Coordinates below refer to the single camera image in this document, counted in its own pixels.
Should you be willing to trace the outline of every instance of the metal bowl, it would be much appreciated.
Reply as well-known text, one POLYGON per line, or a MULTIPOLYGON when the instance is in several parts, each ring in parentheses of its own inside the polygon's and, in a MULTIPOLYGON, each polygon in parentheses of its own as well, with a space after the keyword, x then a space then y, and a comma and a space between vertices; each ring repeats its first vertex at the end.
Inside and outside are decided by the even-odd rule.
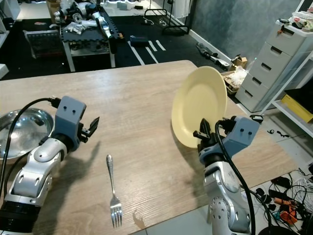
MULTIPOLYGON (((0 117, 0 158, 3 159, 9 129, 19 110, 0 117)), ((20 157, 38 146, 40 140, 49 136, 54 127, 52 116, 46 111, 29 108, 17 121, 11 135, 8 159, 20 157)))

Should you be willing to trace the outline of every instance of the silver fork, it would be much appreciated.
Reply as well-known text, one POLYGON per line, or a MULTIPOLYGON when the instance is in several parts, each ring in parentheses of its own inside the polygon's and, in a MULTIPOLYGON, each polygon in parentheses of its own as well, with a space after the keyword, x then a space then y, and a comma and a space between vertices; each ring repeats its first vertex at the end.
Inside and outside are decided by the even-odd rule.
POLYGON ((113 158, 109 154, 107 155, 107 166, 110 174, 111 186, 112 186, 112 194, 113 197, 110 201, 110 210, 111 210, 111 218, 113 227, 122 226, 122 204, 118 197, 115 195, 114 190, 114 181, 113 181, 113 158))

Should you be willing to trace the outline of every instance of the silver robot arm segment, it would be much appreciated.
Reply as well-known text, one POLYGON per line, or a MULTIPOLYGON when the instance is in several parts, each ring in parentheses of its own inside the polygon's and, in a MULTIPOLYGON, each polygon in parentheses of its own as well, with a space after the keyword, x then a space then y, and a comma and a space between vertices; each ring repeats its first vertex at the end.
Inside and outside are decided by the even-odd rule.
POLYGON ((80 142, 87 142, 98 126, 96 118, 89 129, 80 123, 86 105, 69 96, 64 96, 58 105, 55 130, 51 138, 33 149, 26 165, 18 172, 0 209, 0 235, 32 235, 33 226, 40 208, 51 188, 54 174, 61 161, 70 151, 75 151, 80 142))
MULTIPOLYGON (((222 142, 230 156, 248 147, 259 128, 259 123, 245 117, 232 117, 222 123, 227 134, 222 142)), ((203 119, 194 137, 201 139, 198 152, 200 162, 205 165, 204 190, 209 197, 208 220, 212 223, 213 234, 249 235, 248 204, 242 199, 235 172, 210 130, 209 123, 203 119)))
POLYGON ((250 235, 250 216, 235 173, 226 162, 204 170, 204 190, 209 197, 208 219, 214 235, 250 235))

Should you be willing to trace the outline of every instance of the yellow box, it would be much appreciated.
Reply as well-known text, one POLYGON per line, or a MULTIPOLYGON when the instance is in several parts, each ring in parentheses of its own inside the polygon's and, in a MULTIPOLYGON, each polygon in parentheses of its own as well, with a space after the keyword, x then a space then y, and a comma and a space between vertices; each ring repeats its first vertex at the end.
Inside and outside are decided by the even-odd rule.
POLYGON ((291 98, 289 95, 285 95, 282 99, 282 103, 286 104, 287 107, 292 110, 295 114, 301 117, 305 122, 313 120, 313 114, 302 107, 297 101, 291 98))

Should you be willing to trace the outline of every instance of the white cabinet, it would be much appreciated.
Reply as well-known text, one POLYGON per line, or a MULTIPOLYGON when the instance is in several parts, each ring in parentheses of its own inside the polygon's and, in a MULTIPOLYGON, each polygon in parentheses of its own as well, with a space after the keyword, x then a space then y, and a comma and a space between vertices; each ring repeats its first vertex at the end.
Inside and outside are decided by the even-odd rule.
MULTIPOLYGON (((0 0, 0 8, 4 12, 5 17, 11 17, 14 20, 17 19, 20 13, 20 6, 17 0, 0 0)), ((4 43, 8 33, 0 17, 0 47, 4 43)))

